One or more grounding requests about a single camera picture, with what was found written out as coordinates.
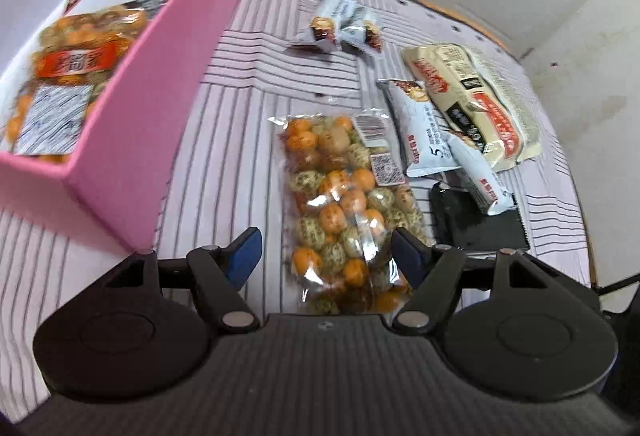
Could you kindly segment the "black flat packet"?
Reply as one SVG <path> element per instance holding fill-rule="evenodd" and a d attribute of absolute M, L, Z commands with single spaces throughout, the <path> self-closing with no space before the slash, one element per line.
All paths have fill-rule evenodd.
<path fill-rule="evenodd" d="M 468 252 L 530 248 L 518 209 L 486 215 L 468 191 L 444 188 L 441 182 L 431 188 L 428 196 L 434 237 L 441 245 Z"/>

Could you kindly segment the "clear bag coated peanuts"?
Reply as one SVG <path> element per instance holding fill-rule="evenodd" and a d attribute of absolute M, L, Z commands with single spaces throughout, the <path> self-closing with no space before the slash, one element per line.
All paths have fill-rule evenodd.
<path fill-rule="evenodd" d="M 433 241 L 398 167 L 390 117 L 370 108 L 270 121 L 281 143 L 285 260 L 303 312 L 392 317 L 411 295 L 392 255 L 393 232 Z"/>

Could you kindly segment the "white snack bar packet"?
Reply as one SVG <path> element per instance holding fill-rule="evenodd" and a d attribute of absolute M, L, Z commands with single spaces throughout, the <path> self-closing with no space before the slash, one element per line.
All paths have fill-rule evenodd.
<path fill-rule="evenodd" d="M 378 79 L 393 112 L 406 175 L 427 177 L 457 170 L 458 163 L 434 115 L 434 106 L 422 81 Z"/>

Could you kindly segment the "patterned bed sheet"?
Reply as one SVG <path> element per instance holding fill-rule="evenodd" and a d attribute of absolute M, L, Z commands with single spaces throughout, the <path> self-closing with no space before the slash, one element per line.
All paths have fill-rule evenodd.
<path fill-rule="evenodd" d="M 160 187 L 155 216 L 158 256 L 183 256 L 199 245 L 226 245 L 247 226 L 265 240 L 260 262 L 243 288 L 258 316 L 294 312 L 299 292 L 282 266 L 290 243 L 280 220 L 285 204 L 275 115 L 341 115 L 386 108 L 375 81 L 409 79 L 401 50 L 431 42 L 483 51 L 536 115 L 542 154 L 500 174 L 515 193 L 533 255 L 588 285 L 588 242 L 572 175 L 555 130 L 523 67 L 485 33 L 408 0 L 356 0 L 382 26 L 383 56 L 289 50 L 320 0 L 239 0 L 201 75 L 180 136 L 171 177 Z M 44 319 L 127 254 L 87 247 L 1 206 L 1 412 L 24 419 L 49 394 L 32 356 Z"/>

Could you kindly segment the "beige instant noodle pack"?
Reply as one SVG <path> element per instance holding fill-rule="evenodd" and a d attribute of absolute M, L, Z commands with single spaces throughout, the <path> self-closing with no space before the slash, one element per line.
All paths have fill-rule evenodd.
<path fill-rule="evenodd" d="M 409 46 L 401 55 L 450 129 L 469 137 L 494 171 L 541 154 L 537 118 L 482 52 L 433 43 Z"/>

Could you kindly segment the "pink storage box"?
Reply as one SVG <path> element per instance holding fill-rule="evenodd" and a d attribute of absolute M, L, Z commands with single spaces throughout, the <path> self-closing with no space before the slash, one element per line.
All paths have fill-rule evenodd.
<path fill-rule="evenodd" d="M 65 0 L 1 0 L 1 68 Z M 1 157 L 1 205 L 107 248 L 149 248 L 201 76 L 238 0 L 169 0 L 134 42 L 63 164 Z"/>

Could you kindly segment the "small white chocolate snack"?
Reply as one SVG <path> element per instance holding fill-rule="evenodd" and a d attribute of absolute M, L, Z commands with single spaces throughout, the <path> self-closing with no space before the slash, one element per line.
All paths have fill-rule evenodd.
<path fill-rule="evenodd" d="M 341 29 L 355 9 L 353 0 L 322 0 L 307 26 L 296 34 L 294 48 L 315 48 L 323 53 L 341 49 Z"/>

